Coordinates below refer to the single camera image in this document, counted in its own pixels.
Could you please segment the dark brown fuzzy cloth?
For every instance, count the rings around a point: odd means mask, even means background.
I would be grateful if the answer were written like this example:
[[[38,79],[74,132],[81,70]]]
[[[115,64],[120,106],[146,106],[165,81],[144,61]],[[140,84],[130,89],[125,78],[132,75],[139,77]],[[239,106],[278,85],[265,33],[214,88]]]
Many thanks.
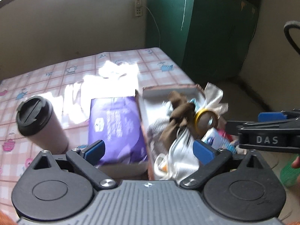
[[[168,99],[172,103],[173,111],[169,118],[169,124],[159,139],[167,151],[176,140],[177,131],[181,128],[188,128],[194,138],[198,136],[193,123],[195,105],[188,102],[186,95],[178,93],[177,91],[170,92]]]

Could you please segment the orange white tube box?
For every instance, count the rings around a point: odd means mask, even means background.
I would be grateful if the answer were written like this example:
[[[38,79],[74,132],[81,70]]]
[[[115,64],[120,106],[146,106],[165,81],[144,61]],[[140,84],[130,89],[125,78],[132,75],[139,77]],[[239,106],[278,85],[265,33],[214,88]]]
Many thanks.
[[[202,141],[213,149],[227,149],[232,153],[236,153],[236,148],[225,137],[222,137],[215,128],[210,128],[202,138]]]

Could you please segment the blue surgical face mask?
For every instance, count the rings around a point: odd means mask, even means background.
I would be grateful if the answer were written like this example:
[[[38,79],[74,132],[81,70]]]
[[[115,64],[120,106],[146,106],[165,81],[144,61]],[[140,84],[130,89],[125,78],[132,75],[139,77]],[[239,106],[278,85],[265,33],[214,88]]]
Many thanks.
[[[192,98],[190,101],[190,103],[193,103],[195,105],[195,111],[194,112],[197,112],[199,109],[200,109],[200,104],[199,102],[195,99],[195,98]],[[173,111],[173,107],[172,107],[172,103],[170,101],[168,102],[163,102],[162,105],[165,107],[166,109],[166,114],[167,116],[170,116],[172,111]]]

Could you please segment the yellow tape roll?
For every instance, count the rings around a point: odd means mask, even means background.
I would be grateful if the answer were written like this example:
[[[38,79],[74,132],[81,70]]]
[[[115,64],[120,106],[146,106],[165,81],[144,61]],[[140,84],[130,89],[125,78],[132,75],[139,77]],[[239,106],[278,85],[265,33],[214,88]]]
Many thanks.
[[[194,127],[200,137],[218,126],[218,115],[211,109],[201,109],[194,115]]]

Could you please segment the green mesh object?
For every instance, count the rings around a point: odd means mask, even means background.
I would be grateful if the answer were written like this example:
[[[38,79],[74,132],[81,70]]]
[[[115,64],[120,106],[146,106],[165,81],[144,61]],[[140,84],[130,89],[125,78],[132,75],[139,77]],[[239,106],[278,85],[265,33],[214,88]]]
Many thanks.
[[[290,159],[280,172],[280,181],[285,187],[288,188],[296,185],[299,177],[299,169],[292,167],[294,160],[295,158]]]

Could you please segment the purple wet wipes pack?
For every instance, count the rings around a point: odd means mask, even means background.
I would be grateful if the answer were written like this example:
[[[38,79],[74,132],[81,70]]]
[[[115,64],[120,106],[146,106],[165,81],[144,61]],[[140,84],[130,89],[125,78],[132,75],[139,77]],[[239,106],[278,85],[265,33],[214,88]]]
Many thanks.
[[[134,164],[147,161],[139,108],[134,96],[91,100],[88,144],[102,140],[105,154],[97,165]]]

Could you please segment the pink cardboard box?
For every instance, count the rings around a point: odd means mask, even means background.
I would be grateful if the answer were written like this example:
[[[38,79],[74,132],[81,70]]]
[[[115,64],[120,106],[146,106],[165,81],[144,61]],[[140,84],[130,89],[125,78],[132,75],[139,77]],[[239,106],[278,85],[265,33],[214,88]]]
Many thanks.
[[[193,142],[225,128],[223,90],[207,83],[143,88],[138,106],[149,157],[150,178],[180,182],[203,163],[193,153]]]

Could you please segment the cup with black lid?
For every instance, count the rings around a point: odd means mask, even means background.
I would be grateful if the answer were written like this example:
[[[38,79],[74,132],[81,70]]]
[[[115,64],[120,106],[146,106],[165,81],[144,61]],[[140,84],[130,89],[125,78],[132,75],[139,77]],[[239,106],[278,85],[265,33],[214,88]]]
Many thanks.
[[[60,155],[67,151],[69,140],[48,99],[30,97],[17,108],[16,123],[19,133],[41,149]]]

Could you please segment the pink plaid tablecloth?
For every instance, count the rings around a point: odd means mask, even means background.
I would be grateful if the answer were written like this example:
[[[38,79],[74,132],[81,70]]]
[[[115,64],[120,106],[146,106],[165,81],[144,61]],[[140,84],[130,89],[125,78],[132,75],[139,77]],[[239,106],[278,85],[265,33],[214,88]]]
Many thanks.
[[[91,100],[116,93],[135,94],[149,86],[192,84],[161,49],[149,48],[68,60],[1,83],[1,211],[17,220],[11,192],[40,148],[17,129],[19,104],[40,95],[48,99],[70,147],[86,145]]]

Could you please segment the green cabinet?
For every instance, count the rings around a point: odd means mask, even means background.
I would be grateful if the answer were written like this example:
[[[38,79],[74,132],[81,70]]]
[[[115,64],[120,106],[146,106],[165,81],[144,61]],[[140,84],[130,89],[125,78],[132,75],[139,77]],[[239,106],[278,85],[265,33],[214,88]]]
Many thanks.
[[[261,0],[147,0],[146,47],[159,47],[195,82],[238,76]]]

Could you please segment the wall power outlet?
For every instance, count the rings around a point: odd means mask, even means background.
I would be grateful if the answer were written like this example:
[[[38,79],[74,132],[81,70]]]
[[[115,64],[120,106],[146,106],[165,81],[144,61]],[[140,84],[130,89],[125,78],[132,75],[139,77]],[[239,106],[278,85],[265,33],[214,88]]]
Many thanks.
[[[135,0],[134,5],[135,17],[142,17],[142,0]]]

